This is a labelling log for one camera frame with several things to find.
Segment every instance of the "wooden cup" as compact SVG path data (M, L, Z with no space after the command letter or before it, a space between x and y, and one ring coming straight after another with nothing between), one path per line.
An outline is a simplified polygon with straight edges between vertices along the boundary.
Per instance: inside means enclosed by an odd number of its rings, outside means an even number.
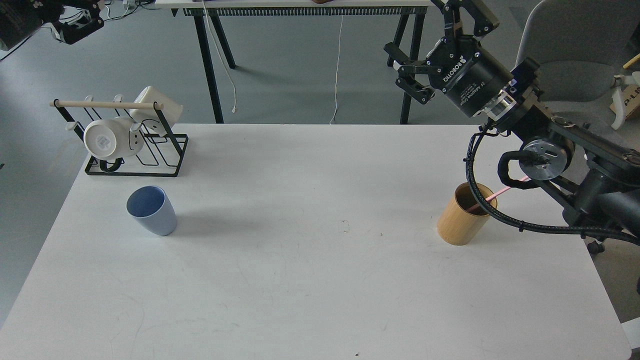
M478 188L485 198L493 194L485 185L478 184ZM489 219L489 214L482 208L476 208L471 212L466 211L475 204L477 202L469 184L460 184L438 219L438 234L444 241L451 245L466 245L477 234ZM495 208L498 206L498 200L493 199L490 204Z

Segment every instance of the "white cable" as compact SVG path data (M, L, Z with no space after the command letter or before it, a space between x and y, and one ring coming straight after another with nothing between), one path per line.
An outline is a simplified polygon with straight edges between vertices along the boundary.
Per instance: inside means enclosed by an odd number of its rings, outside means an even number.
M340 32L338 33L338 61L335 64L335 110L333 116L329 120L329 125L333 124L335 120L335 114L338 113L338 69L340 68L340 43L342 41L342 23L344 22L344 15L340 16Z
M109 5L104 5L104 7L107 8L107 18L103 20L109 20L111 19L111 9L109 8Z
M207 7L204 5L204 0L202 0L202 8L204 9L204 16L207 19L207 29L209 29L209 34L211 34L211 37L213 38L213 44L216 46L216 52L218 53L218 57L220 58L220 62L222 63L222 67L223 69L225 69L225 72L227 73L227 77L229 78L229 82L231 83L231 87L234 89L234 107L231 109L232 113L236 113L236 111L238 111L237 108L237 96L236 96L236 84L234 84L234 81L231 80L231 75L229 74L229 71L227 70L227 67L225 66L225 62L222 60L222 55L220 54L220 49L218 49L218 41L216 40L216 36L213 34L213 31L211 31L211 25L209 25L211 18L209 17L209 12L207 11Z

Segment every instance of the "wooden stick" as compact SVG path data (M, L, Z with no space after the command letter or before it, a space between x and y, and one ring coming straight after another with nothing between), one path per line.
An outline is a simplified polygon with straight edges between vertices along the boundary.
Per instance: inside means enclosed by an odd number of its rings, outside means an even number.
M635 55L631 60L627 61L626 64L622 65L623 69L628 69L631 65L635 64L636 61L640 60L640 54Z
M520 179L520 181L526 181L526 180L529 180L529 176L525 176L525 177L523 177L523 178L521 178L521 179ZM487 200L487 201L491 201L491 200L495 199L496 197L498 197L498 195L500 195L500 194L502 194L502 193L506 192L507 190L509 190L510 188L511 188L510 186L507 186L507 187L503 188L502 190L497 191L497 192L496 192L496 193L494 193L493 195L490 195L490 196L489 196L489 197L487 197L485 200ZM475 210L475 209L477 209L477 208L479 208L479 207L480 207L480 204L473 205L472 207L468 208L468 209L466 210L466 212L467 212L467 213L470 213L471 211L473 211L473 210Z
M152 102L61 101L58 99L49 102L49 106L56 108L164 109L164 105L158 102L154 108Z

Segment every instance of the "concrete floor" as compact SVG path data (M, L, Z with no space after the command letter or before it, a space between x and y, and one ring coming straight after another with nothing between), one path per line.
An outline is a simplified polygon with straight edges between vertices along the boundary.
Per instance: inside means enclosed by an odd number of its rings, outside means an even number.
M514 64L528 14L537 0L487 0L500 27L483 40L494 56ZM112 16L121 13L114 1ZM464 17L467 28L471 22ZM221 19L239 68L232 89L215 59L225 122L328 123L334 111L334 81L340 17L224 17ZM396 73L384 66L383 45L397 17L345 17L342 29L336 123L397 124L402 92ZM421 56L442 34L435 9L426 17ZM403 42L408 50L408 39ZM75 134L65 131L53 99L93 95L132 101L147 85L184 105L183 122L212 122L193 19L168 10L139 10L107 22L75 45L55 42L41 30L0 62L0 325L38 255L86 156ZM413 103L413 124L477 124L442 96ZM619 133L640 149L640 122ZM452 144L465 147L466 144ZM594 263L621 322L640 316L640 250L608 240Z

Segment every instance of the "straw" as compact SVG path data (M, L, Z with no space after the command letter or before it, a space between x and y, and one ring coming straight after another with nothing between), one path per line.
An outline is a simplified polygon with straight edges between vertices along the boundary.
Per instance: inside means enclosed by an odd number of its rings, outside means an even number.
M525 176L525 177L523 177L523 178L521 178L521 179L520 179L520 181L526 181L526 180L529 180L529 176ZM505 187L504 189L501 189L500 191L497 191L496 193L491 194L491 195L490 195L489 197L487 197L485 200L487 200L487 201L491 201L491 200L495 199L496 197L498 197L498 195L500 195L500 194L502 194L502 193L505 193L505 192L506 192L507 190L509 190L510 188L511 188L510 186L507 186L507 187ZM470 213L471 211L473 211L473 210L475 210L475 209L477 209L477 208L479 208L479 207L480 207L480 204L473 205L472 207L468 208L468 209L466 210L466 212L467 212L467 213Z

